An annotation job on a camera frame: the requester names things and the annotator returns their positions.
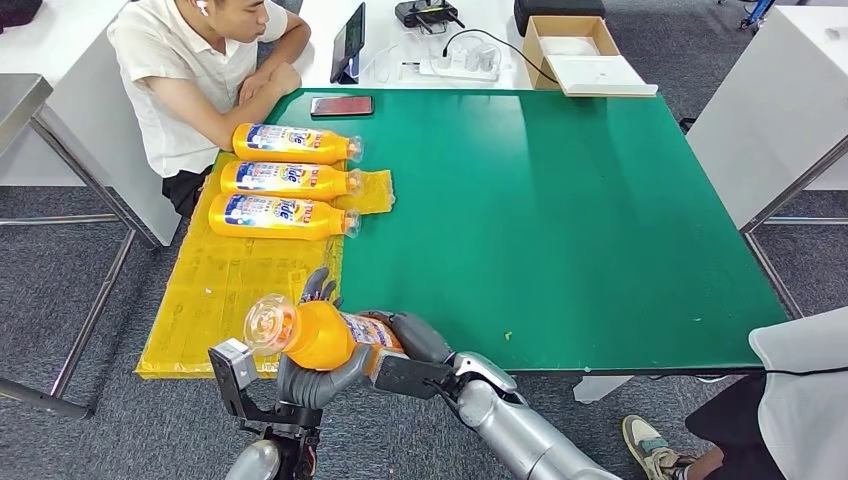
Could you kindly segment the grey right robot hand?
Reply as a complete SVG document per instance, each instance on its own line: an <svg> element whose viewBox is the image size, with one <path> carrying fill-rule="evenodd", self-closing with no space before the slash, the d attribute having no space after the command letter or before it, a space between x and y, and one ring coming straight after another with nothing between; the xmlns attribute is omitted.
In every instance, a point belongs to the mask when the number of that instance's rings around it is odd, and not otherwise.
<svg viewBox="0 0 848 480"><path fill-rule="evenodd" d="M446 364L454 355L442 335L417 315L381 310L366 310L361 315L388 326L405 354L413 360Z"/></svg>

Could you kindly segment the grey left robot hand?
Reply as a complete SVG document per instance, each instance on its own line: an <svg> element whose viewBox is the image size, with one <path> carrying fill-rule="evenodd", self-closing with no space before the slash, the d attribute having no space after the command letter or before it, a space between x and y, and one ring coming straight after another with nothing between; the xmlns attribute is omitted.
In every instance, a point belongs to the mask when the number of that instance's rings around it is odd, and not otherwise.
<svg viewBox="0 0 848 480"><path fill-rule="evenodd" d="M335 288L336 281L329 280L329 269L322 266L308 277L299 303L329 300ZM360 345L343 365L332 371L306 369L287 355L281 355L277 369L277 399L312 410L323 409L336 394L364 381L370 352L368 346Z"/></svg>

